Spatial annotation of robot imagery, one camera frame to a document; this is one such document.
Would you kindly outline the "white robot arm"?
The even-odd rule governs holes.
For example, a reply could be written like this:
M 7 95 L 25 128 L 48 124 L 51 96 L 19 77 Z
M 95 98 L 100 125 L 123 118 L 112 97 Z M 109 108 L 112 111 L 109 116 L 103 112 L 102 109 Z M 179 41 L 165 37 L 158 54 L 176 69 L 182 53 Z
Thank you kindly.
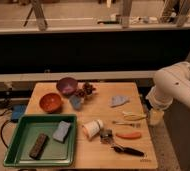
M 177 100 L 190 109 L 190 63 L 178 62 L 155 72 L 154 86 L 146 95 L 151 105 L 149 124 L 157 125 L 167 110 Z

